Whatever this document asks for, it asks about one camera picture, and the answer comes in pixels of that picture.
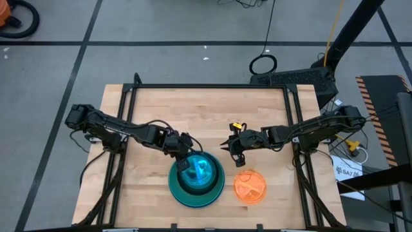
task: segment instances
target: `wooden table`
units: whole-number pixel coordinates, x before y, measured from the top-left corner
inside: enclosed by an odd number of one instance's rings
[[[106,86],[100,107],[103,112],[117,116],[121,89],[122,85]],[[318,116],[313,86],[298,86],[298,90],[304,120]],[[226,181],[221,196],[213,204],[200,209],[188,208],[175,200],[169,191],[167,179],[174,159],[131,140],[116,227],[168,228],[172,223],[177,223],[180,228],[254,229],[256,224],[263,224],[265,229],[304,228],[290,144],[278,153],[270,150],[248,151],[245,154],[246,165],[242,168],[237,168],[229,153],[219,146],[232,133],[229,131],[230,122],[246,122],[248,128],[253,130],[260,130],[262,126],[287,125],[282,90],[141,88],[136,97],[133,123],[162,119],[179,132],[189,132],[201,142],[206,152],[221,162]],[[290,100],[294,111],[292,95]],[[328,153],[325,145],[320,145],[319,149]],[[88,162],[101,151],[100,144],[91,145]],[[105,155],[96,161],[85,173],[73,223],[82,220],[101,195],[108,157]],[[312,164],[319,196],[336,218],[345,224],[329,157],[315,153]],[[240,202],[233,192],[234,177],[245,169],[258,171],[266,180],[267,195],[258,205]],[[309,196],[308,201],[311,221],[316,225]],[[110,206],[111,199],[108,200],[106,212]],[[105,216],[105,222],[108,222],[109,213]]]

